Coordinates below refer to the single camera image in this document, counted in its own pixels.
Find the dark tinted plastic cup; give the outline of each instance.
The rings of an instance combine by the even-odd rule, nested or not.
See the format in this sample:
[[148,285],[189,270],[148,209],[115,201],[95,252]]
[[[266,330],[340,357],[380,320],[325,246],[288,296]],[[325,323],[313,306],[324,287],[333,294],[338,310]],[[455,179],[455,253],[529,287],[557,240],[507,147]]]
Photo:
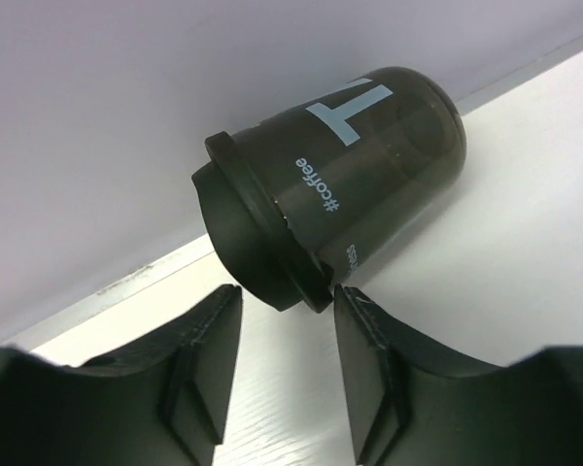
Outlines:
[[314,311],[461,172],[455,105],[427,77],[383,68],[205,142],[192,179],[229,273],[283,311]]

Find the white surface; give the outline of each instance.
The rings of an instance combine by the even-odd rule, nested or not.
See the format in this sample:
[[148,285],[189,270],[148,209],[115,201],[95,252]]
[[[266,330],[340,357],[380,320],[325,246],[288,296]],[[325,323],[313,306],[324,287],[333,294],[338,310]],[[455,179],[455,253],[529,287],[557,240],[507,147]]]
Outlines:
[[465,97],[583,0],[0,0],[0,342],[204,232],[205,137],[383,65]]
[[214,246],[209,236],[201,236],[5,340],[3,345],[16,344],[22,349],[33,350],[48,340],[116,306],[143,289],[165,280],[213,251]]
[[[352,284],[403,321],[491,362],[583,344],[583,52],[464,125],[469,157],[460,182]],[[231,277],[207,255],[35,352],[80,364],[223,282]],[[245,294],[215,464],[354,464],[331,310],[279,314]]]

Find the black plastic part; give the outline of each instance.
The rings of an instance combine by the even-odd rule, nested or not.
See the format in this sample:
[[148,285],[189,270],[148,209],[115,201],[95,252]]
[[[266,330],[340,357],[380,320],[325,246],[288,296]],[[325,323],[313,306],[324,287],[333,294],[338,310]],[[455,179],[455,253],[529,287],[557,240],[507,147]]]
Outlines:
[[280,311],[304,300],[321,312],[456,179],[465,135],[434,82],[392,67],[206,147],[192,179],[224,266]]
[[279,311],[301,300],[321,312],[328,283],[226,133],[208,138],[212,162],[193,176],[210,239],[229,273]]
[[334,318],[358,464],[583,465],[583,348],[499,368],[341,286]]
[[242,291],[79,368],[0,348],[0,466],[211,465],[223,442]]

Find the gray wall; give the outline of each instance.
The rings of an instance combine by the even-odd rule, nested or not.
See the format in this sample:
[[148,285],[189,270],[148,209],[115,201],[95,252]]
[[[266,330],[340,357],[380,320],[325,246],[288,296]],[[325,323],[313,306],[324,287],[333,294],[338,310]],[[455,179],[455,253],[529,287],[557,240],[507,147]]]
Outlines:
[[388,64],[461,98],[582,34],[583,0],[0,0],[0,341],[204,233],[206,136]]

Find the white table surface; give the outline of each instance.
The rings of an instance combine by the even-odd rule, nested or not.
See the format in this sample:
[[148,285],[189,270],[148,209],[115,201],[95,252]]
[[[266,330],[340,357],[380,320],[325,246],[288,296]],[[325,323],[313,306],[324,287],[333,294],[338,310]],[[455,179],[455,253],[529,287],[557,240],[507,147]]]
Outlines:
[[[468,114],[464,125],[460,181],[350,284],[493,363],[583,344],[583,51]],[[80,364],[232,282],[207,254],[34,352]],[[299,305],[279,314],[247,293],[244,310],[215,464],[352,466],[331,310],[318,316]]]

